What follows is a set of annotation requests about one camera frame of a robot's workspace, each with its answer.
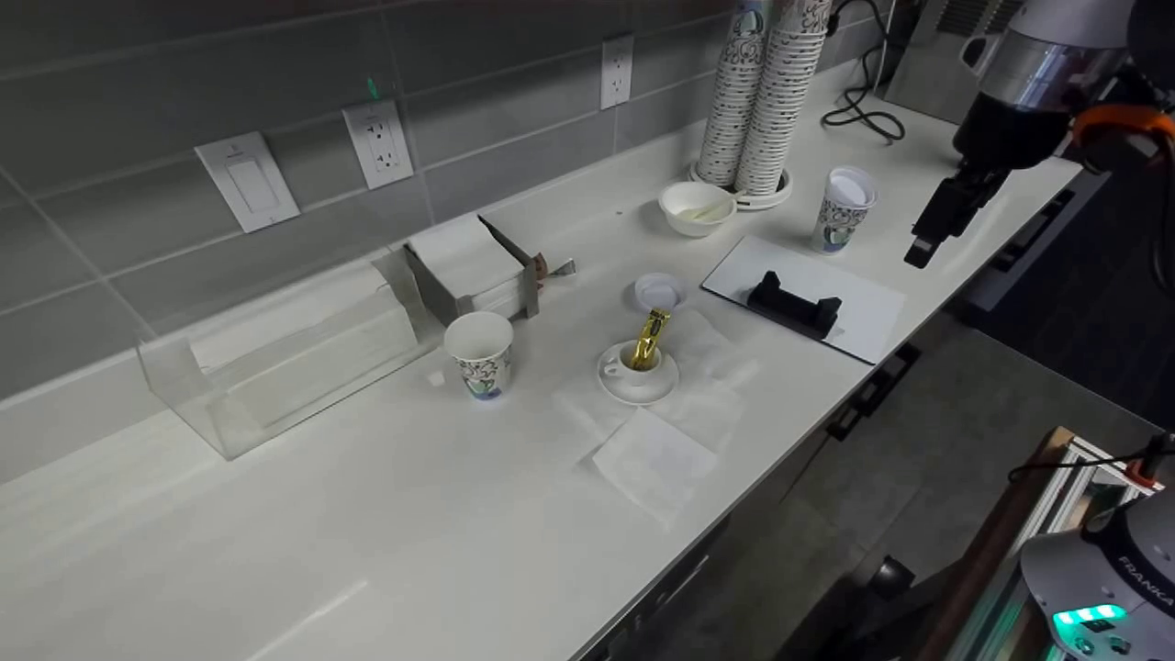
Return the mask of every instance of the white cup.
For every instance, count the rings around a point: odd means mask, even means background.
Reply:
[[[874,176],[853,166],[838,166],[824,187],[814,240],[827,252],[848,245],[857,224],[874,209]]]
[[[443,329],[443,352],[456,360],[472,401],[492,401],[512,384],[513,328],[497,312],[465,312]]]

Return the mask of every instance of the electrical outlet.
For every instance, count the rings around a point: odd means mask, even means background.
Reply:
[[[341,109],[368,187],[385,187],[410,176],[410,154],[396,103]]]
[[[631,38],[603,43],[603,108],[622,108],[631,99]]]
[[[195,147],[242,231],[299,218],[281,167],[272,160],[262,132]]]

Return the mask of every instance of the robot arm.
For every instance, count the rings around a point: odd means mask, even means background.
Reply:
[[[963,236],[1012,167],[1049,158],[1127,54],[1133,0],[1029,0],[953,132],[963,154],[913,224],[906,265]]]

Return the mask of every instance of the white countertop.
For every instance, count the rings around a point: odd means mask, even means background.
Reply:
[[[831,261],[906,295],[897,347],[1077,176],[1018,171],[913,273],[904,248],[950,167],[950,127],[897,109],[909,132],[897,147],[824,132],[831,95],[813,92],[788,138],[788,202],[711,240],[669,236],[649,207],[698,127],[492,207],[525,245],[581,261],[520,328],[497,403],[431,384],[448,367],[431,352],[236,462],[148,398],[132,356],[0,403],[0,466],[29,466],[0,475],[0,658],[573,658],[871,376],[695,291],[754,369],[715,471],[662,524],[595,475],[598,432],[559,403],[635,329],[624,283],[649,268],[701,283],[744,231],[802,242],[827,167],[853,160],[876,176],[876,209]]]

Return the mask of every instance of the white bowl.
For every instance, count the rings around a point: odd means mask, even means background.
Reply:
[[[676,226],[679,236],[709,236],[722,226],[737,209],[734,196],[701,179],[666,187],[656,207],[669,226]]]

